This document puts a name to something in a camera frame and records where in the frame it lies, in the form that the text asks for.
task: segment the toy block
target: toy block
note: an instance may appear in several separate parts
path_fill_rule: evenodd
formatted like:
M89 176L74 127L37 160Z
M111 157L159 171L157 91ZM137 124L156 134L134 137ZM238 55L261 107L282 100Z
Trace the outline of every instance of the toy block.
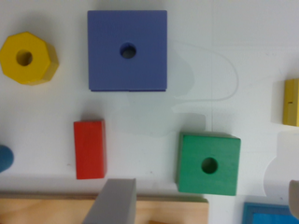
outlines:
M299 78L285 81L283 124L299 126Z
M13 163L12 151L5 146L0 146L0 173L7 170Z
M241 140L228 134L180 134L178 191L235 195Z
M74 122L77 179L104 178L107 170L105 123Z
M11 35L0 50L3 73L25 85L48 82L59 62L54 46L29 32Z
M299 219L299 181L298 180L290 181L289 207L292 215Z
M165 91L167 12L89 11L91 91Z
M134 224L135 179L109 179L83 224Z
M37 198L36 195L26 194L26 199L18 199L18 196L11 198L11 195L4 193L0 196L2 224L79 224L84 221L96 198L93 195L57 197L49 194ZM203 201L200 197L141 197L136 202L135 224L148 224L149 220L168 224L207 224L208 207L207 200ZM114 211L112 208L108 214L116 216Z
M299 220L286 205L244 203L242 224L299 224Z

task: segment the yellow octagonal block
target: yellow octagonal block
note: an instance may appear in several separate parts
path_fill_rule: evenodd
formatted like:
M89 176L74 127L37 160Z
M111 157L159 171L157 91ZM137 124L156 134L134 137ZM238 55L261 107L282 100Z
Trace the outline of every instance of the yellow octagonal block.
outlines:
M59 62L54 46L29 32L11 35L0 50L3 73L25 85L50 81Z

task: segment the teal block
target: teal block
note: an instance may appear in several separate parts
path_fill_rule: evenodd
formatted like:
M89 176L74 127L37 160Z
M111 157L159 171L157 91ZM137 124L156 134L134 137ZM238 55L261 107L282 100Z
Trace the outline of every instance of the teal block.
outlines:
M178 191L235 195L241 140L228 134L180 134Z
M7 170L13 163L14 156L10 148L0 145L0 173Z

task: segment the hole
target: hole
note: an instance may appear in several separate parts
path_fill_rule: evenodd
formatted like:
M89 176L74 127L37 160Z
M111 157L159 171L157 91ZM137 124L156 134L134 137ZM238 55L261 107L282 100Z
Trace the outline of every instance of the hole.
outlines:
M218 169L217 161L213 158L206 158L202 163L203 171L208 174L214 174Z
M17 54L17 62L21 66L29 65L32 60L32 54L26 49L21 49Z
M136 55L136 47L131 43L121 45L121 56L125 59L132 59Z

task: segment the blue square block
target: blue square block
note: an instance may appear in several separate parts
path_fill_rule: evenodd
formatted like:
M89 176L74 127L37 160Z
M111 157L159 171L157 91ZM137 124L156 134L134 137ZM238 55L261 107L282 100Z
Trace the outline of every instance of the blue square block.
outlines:
M244 203L243 224L299 224L292 216L289 206Z
M165 91L166 11L89 11L91 91Z

